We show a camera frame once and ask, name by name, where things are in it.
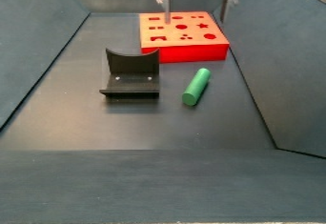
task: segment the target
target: black bracket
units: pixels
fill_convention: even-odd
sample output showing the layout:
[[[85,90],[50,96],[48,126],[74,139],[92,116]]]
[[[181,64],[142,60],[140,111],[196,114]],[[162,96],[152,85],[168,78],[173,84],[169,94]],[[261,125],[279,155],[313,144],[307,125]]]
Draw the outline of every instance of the black bracket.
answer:
[[[122,55],[105,49],[109,78],[104,95],[158,94],[158,50],[144,55]]]

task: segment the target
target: shape hole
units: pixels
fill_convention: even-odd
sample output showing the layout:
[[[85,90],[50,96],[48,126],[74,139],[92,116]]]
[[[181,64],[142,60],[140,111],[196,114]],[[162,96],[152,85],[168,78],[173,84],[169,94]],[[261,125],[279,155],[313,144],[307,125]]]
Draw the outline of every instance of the shape hole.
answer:
[[[154,37],[150,37],[149,38],[149,41],[156,41],[156,40],[162,40],[162,41],[166,41],[166,37],[165,36],[154,36]]]
[[[205,39],[215,39],[216,36],[211,33],[207,33],[204,36],[202,36]]]
[[[185,25],[176,25],[176,28],[178,29],[178,30],[185,30],[186,29],[186,26]]]

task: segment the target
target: bin floor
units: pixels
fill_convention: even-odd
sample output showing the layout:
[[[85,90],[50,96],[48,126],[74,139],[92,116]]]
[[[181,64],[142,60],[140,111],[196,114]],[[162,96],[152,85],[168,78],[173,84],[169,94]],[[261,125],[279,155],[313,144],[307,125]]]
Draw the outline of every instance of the bin floor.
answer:
[[[105,99],[110,51],[140,53],[137,14],[93,14],[0,136],[5,150],[273,149],[233,58],[160,64],[158,99]],[[181,93],[211,70],[196,107]]]

